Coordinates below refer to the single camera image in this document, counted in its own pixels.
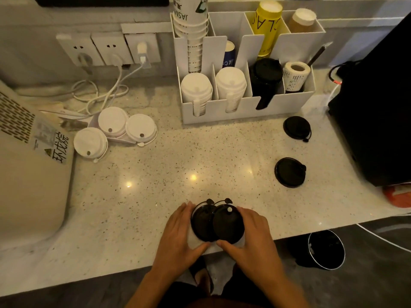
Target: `wall socket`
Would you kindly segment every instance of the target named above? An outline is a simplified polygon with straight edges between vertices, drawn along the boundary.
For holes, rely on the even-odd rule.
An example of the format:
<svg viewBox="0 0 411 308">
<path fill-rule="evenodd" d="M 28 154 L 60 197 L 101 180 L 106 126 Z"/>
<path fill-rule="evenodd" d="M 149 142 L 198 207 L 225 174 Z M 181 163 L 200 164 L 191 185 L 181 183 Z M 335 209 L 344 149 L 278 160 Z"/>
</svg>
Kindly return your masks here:
<svg viewBox="0 0 411 308">
<path fill-rule="evenodd" d="M 104 61 L 91 40 L 90 33 L 58 34 L 56 39 L 76 66 L 84 66 L 79 59 L 81 53 L 91 57 L 93 66 L 104 66 Z"/>
<path fill-rule="evenodd" d="M 137 45 L 140 42 L 147 43 L 147 55 L 150 63 L 159 63 L 161 61 L 160 51 L 158 49 L 157 37 L 154 33 L 143 33 L 143 34 L 125 34 L 128 46 L 133 56 L 134 62 L 136 64 L 140 63 L 138 57 Z"/>
<path fill-rule="evenodd" d="M 123 65 L 134 63 L 122 32 L 93 32 L 91 39 L 106 65 L 113 65 L 113 54 L 120 56 Z"/>
</svg>

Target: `cup organizer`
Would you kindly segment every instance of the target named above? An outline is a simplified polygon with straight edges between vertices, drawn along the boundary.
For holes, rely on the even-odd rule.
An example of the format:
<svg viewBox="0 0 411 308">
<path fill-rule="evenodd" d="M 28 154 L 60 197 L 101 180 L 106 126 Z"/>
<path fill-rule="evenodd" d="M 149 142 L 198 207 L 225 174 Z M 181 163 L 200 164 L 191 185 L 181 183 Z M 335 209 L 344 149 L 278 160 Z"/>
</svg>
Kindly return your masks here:
<svg viewBox="0 0 411 308">
<path fill-rule="evenodd" d="M 291 33 L 286 22 L 293 15 L 293 10 L 283 11 L 281 23 L 277 32 L 277 40 L 270 57 L 280 61 L 284 66 L 288 61 L 308 62 L 310 57 L 321 47 L 321 39 L 325 31 L 315 21 L 313 31 L 307 33 Z M 180 101 L 183 124 L 204 123 L 231 120 L 237 118 L 261 117 L 275 114 L 296 113 L 315 92 L 315 80 L 311 68 L 303 91 L 285 93 L 284 82 L 279 86 L 267 108 L 256 110 L 259 96 L 253 96 L 249 66 L 257 60 L 264 35 L 254 34 L 249 21 L 254 12 L 211 12 L 209 13 L 208 34 L 203 40 L 203 55 L 201 73 L 206 75 L 212 86 L 213 96 L 206 103 L 205 113 L 196 117 L 193 113 L 193 103 L 183 103 L 181 81 L 188 74 L 187 39 L 179 38 L 174 33 L 174 48 L 176 52 L 177 75 L 180 86 Z M 247 87 L 238 108 L 234 112 L 226 112 L 229 106 L 227 99 L 218 99 L 215 76 L 222 69 L 227 40 L 235 45 L 235 67 L 244 72 Z"/>
</svg>

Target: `floor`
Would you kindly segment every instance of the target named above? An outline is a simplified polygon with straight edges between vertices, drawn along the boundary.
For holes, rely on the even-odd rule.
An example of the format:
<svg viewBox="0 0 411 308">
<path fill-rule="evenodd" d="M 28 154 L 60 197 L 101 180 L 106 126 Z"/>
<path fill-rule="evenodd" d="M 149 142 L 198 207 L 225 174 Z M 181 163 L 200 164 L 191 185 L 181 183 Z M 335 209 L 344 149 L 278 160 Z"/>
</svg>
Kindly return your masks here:
<svg viewBox="0 0 411 308">
<path fill-rule="evenodd" d="M 362 224 L 383 238 L 411 250 L 411 216 Z M 275 243 L 288 276 L 305 290 L 313 307 L 411 307 L 411 253 L 394 247 L 356 225 L 337 228 L 346 249 L 343 266 L 334 271 L 295 264 L 286 240 Z M 234 261 L 224 253 L 206 256 L 214 293 L 221 293 Z M 127 271 L 0 298 L 0 308 L 123 307 L 150 268 Z M 189 273 L 179 280 L 193 283 Z"/>
</svg>

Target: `gray wall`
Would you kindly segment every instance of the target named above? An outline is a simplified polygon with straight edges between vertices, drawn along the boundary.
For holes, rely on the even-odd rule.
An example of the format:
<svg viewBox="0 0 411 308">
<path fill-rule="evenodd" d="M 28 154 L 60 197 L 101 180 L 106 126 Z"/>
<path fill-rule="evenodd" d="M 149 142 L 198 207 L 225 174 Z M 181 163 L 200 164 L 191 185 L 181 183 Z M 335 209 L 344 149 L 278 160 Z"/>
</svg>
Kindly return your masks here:
<svg viewBox="0 0 411 308">
<path fill-rule="evenodd" d="M 209 0 L 210 11 L 254 10 L 256 1 Z M 411 0 L 281 1 L 284 9 L 308 7 L 318 18 L 401 17 L 411 11 Z M 59 32 L 120 31 L 122 22 L 168 21 L 168 8 L 43 9 L 34 0 L 0 0 L 0 79 L 8 85 L 31 86 L 85 78 L 71 62 L 55 36 Z M 317 65 L 361 58 L 392 27 L 327 29 L 333 45 Z M 171 33 L 157 34 L 162 62 L 136 76 L 176 74 Z M 95 80 L 117 77 L 115 67 L 95 67 Z"/>
</svg>

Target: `person's left hand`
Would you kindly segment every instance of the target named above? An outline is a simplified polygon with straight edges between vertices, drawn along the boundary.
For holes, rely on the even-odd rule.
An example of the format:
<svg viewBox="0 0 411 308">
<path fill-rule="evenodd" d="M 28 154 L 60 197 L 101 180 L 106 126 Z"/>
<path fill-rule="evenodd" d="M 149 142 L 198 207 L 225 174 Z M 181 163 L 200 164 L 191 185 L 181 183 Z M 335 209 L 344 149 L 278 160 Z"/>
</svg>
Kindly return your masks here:
<svg viewBox="0 0 411 308">
<path fill-rule="evenodd" d="M 194 204 L 183 203 L 169 218 L 157 249 L 152 271 L 169 283 L 174 282 L 207 250 L 210 243 L 191 249 L 187 243 L 188 227 Z"/>
</svg>

